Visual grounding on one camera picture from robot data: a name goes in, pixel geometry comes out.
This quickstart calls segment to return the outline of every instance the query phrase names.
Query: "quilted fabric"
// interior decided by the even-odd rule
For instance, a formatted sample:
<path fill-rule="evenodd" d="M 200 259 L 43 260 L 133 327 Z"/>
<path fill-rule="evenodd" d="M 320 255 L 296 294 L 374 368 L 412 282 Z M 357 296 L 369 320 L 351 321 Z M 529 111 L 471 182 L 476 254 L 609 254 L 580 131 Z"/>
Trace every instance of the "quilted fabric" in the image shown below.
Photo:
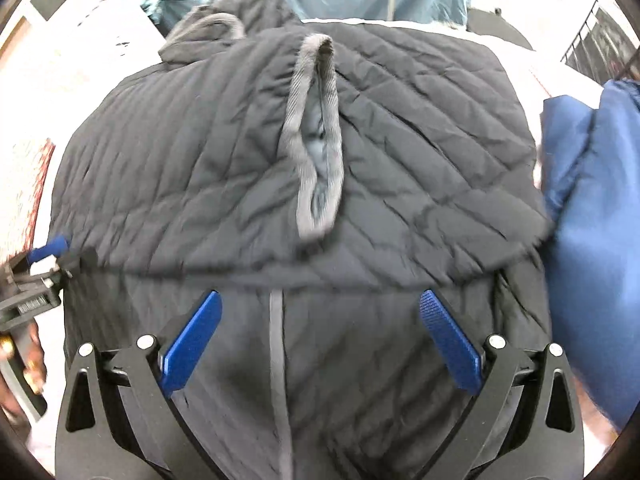
<path fill-rule="evenodd" d="M 303 25 L 278 0 L 214 5 L 66 149 L 51 232 L 100 261 L 65 294 L 66 351 L 129 345 L 215 288 L 222 322 L 174 398 L 229 478 L 412 478 L 468 402 L 420 322 L 421 292 L 437 288 L 478 337 L 548 342 L 548 224 L 522 107 L 475 43 Z M 292 147 L 309 37 L 326 63 L 303 85 Z M 312 215 L 329 219 L 311 237 L 309 182 Z"/>

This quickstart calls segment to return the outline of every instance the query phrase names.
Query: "hand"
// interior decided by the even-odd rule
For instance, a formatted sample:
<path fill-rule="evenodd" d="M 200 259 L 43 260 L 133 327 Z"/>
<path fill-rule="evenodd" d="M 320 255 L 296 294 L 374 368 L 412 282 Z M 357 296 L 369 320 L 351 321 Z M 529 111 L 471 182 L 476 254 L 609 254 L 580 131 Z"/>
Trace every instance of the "hand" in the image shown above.
<path fill-rule="evenodd" d="M 42 389 L 47 378 L 47 369 L 44 365 L 44 351 L 40 345 L 37 323 L 32 321 L 28 330 L 29 336 L 31 337 L 31 345 L 28 349 L 26 358 L 24 359 L 24 365 L 26 366 L 24 370 L 24 379 L 27 381 L 34 393 L 40 394 L 42 393 Z M 11 345 L 9 340 L 0 336 L 0 341 L 0 359 L 7 359 L 11 357 L 13 352 L 17 352 L 17 349 Z M 0 406 L 16 417 L 25 417 L 20 404 L 4 382 L 2 375 L 0 375 Z"/>

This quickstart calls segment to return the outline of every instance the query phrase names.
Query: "gray stripe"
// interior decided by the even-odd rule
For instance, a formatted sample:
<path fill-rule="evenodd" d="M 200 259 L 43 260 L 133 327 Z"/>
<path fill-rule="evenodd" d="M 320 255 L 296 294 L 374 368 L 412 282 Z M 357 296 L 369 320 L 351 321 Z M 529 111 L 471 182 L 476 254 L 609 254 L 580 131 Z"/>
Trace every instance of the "gray stripe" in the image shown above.
<path fill-rule="evenodd" d="M 320 82 L 327 163 L 326 197 L 317 218 L 312 212 L 312 202 L 318 173 L 300 132 L 314 71 L 318 72 Z M 280 142 L 287 155 L 294 161 L 300 179 L 296 209 L 298 235 L 303 240 L 322 237 L 334 226 L 344 181 L 342 133 L 338 121 L 338 92 L 335 86 L 334 45 L 329 36 L 311 34 L 302 42 L 291 78 Z"/>
<path fill-rule="evenodd" d="M 276 432 L 280 441 L 280 478 L 293 480 L 293 447 L 285 377 L 284 304 L 281 290 L 274 290 L 269 296 L 269 347 L 271 353 L 271 404 Z"/>

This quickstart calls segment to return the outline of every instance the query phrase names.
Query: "white bedsheet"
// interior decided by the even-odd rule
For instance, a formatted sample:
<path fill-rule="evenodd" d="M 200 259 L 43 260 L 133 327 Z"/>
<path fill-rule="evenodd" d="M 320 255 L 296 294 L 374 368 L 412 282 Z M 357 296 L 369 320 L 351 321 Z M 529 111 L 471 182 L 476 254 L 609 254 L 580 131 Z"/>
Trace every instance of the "white bedsheet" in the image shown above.
<path fill-rule="evenodd" d="M 332 22 L 338 20 L 309 20 L 313 22 Z M 363 23 L 363 20 L 343 20 L 346 23 Z M 536 141 L 540 145 L 542 136 L 540 126 L 540 114 L 543 101 L 552 96 L 563 94 L 571 95 L 589 106 L 597 107 L 600 101 L 602 87 L 587 77 L 577 73 L 573 69 L 555 61 L 544 59 L 539 54 L 507 43 L 499 38 L 490 36 L 477 36 L 469 32 L 453 30 L 441 24 L 421 25 L 413 22 L 367 22 L 379 23 L 387 27 L 405 27 L 446 34 L 464 40 L 484 44 L 490 48 L 504 66 L 516 95 L 524 108 L 529 128 Z M 149 65 L 156 62 L 153 56 L 149 59 Z M 86 108 L 88 115 L 93 110 L 92 106 Z M 49 165 L 49 172 L 44 187 L 42 201 L 36 222 L 34 246 L 44 245 L 49 230 L 51 212 L 51 191 L 55 175 L 60 165 L 63 152 L 72 132 L 65 130 L 57 135 L 53 141 L 56 149 Z M 34 272 L 43 272 L 50 267 L 50 261 L 43 261 L 34 266 Z M 38 317 L 40 338 L 45 350 L 45 362 L 49 370 L 49 379 L 44 395 L 49 403 L 49 411 L 43 419 L 33 428 L 29 447 L 31 452 L 43 465 L 53 471 L 54 468 L 54 444 L 58 419 L 58 410 L 64 392 L 64 324 L 63 309 L 57 308 Z M 586 431 L 586 470 L 590 470 L 604 453 L 604 446 L 587 430 Z"/>

